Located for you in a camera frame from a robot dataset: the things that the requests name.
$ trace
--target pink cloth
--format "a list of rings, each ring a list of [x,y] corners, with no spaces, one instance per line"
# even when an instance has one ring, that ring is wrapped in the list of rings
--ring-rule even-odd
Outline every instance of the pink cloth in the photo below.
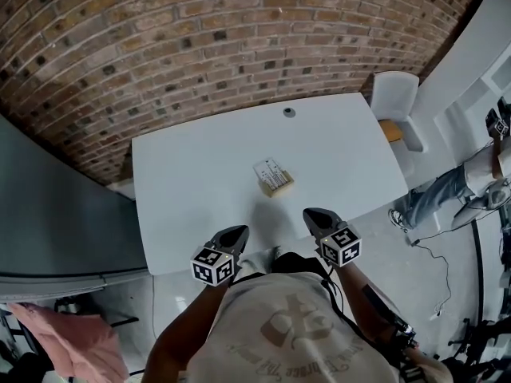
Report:
[[[60,376],[88,383],[121,383],[129,377],[117,335],[99,315],[58,314],[29,303],[9,308],[36,337]]]

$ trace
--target brick wall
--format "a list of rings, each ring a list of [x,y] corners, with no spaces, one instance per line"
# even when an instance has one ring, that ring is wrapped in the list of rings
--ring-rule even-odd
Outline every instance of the brick wall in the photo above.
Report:
[[[420,74],[470,1],[0,0],[3,112],[107,184],[142,133]]]

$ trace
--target wire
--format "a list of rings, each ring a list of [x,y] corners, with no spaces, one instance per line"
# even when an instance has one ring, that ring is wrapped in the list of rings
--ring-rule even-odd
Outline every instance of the wire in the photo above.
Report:
[[[469,157],[468,159],[463,160],[458,166],[461,166],[465,162],[468,162],[469,160],[472,160],[474,157],[476,157],[479,154],[479,152],[481,150],[488,148],[492,144],[493,144],[493,139],[490,139],[482,148],[479,148],[471,157]]]
[[[449,297],[447,297],[447,299],[445,299],[444,301],[442,301],[441,304],[439,305],[436,305],[434,307],[434,311],[439,315],[440,312],[442,311],[442,308],[443,306],[446,304],[447,301],[449,301],[452,296],[453,296],[453,292],[451,291],[450,289],[450,285],[449,285],[449,263],[447,262],[447,259],[446,257],[444,257],[443,255],[434,255],[432,250],[429,249],[428,247],[424,247],[424,246],[421,246],[419,244],[415,244],[415,246],[412,246],[413,247],[419,247],[419,248],[422,248],[423,250],[428,250],[428,252],[430,253],[431,255],[431,258],[432,259],[443,259],[445,262],[446,262],[446,265],[447,265],[447,268],[446,268],[446,284],[447,284],[447,290],[449,291]]]
[[[339,290],[339,294],[341,295],[341,312],[344,314],[344,297],[343,292],[341,291],[341,288],[339,285],[337,285],[335,282],[331,281],[334,284],[334,287]]]
[[[153,327],[154,339],[157,340],[158,338],[156,337],[156,331],[154,330],[154,301],[155,301],[154,275],[151,278],[153,279],[153,315],[151,317],[151,325]]]
[[[509,183],[508,183],[507,179],[504,180],[504,182],[502,184],[504,184],[511,191],[511,187],[509,186]],[[510,200],[511,200],[511,196],[508,197],[499,207],[495,208],[494,210],[498,210],[499,208],[504,206],[506,203],[508,203]],[[465,206],[466,206],[466,208],[469,208],[470,210],[486,210],[485,207],[471,207],[468,204],[466,204]]]
[[[129,374],[129,376],[135,376],[137,374],[142,374],[143,372],[145,372],[145,369],[142,369],[142,370],[137,370],[136,372],[131,372]]]
[[[334,286],[334,292],[335,292],[335,288],[337,288],[339,290],[339,293],[341,295],[341,312],[344,313],[344,297],[343,297],[343,292],[341,291],[341,288],[339,287],[339,285],[337,285],[336,282],[332,281],[331,275],[332,275],[333,272],[334,272],[334,266],[332,266],[332,269],[330,270],[330,273],[328,274],[328,278],[330,278],[330,280],[328,280],[328,282],[330,282]]]
[[[498,211],[499,208],[493,209],[490,213],[488,213],[487,215],[483,215],[480,219],[476,219],[475,221],[479,221],[479,220],[484,219],[485,217],[488,217],[489,215],[493,214],[495,211]],[[425,239],[434,239],[435,237],[438,237],[439,235],[442,235],[442,234],[445,234],[445,233],[452,233],[453,231],[456,231],[456,230],[459,230],[460,228],[468,226],[469,224],[472,223],[472,221],[469,221],[468,223],[465,223],[465,224],[463,224],[460,227],[453,228],[452,230],[440,231],[438,234],[431,235],[430,237],[422,237],[421,239],[417,239],[417,240],[414,241],[414,245],[417,245],[416,243],[420,243],[422,240],[425,240]]]

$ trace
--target white table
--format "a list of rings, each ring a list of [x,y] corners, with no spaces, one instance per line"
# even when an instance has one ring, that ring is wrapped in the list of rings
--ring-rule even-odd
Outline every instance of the white table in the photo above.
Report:
[[[285,117],[293,108],[296,116]],[[253,166],[273,157],[295,182],[275,198]],[[306,207],[353,219],[408,192],[360,93],[256,106],[133,140],[137,210],[152,274],[189,268],[193,251],[246,224],[254,252],[304,237]]]

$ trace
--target beige t-shirt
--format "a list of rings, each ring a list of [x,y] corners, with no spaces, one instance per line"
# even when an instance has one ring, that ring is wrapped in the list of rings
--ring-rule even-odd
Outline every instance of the beige t-shirt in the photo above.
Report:
[[[183,381],[402,381],[333,311],[320,282],[312,273],[270,274],[234,285]]]
[[[492,173],[492,155],[493,146],[482,149],[471,160],[464,163],[466,185],[474,195],[481,197],[485,194],[486,189],[493,183],[495,179]],[[508,177],[511,175],[511,136],[506,137],[502,141],[501,153],[498,156],[501,165],[502,175]]]

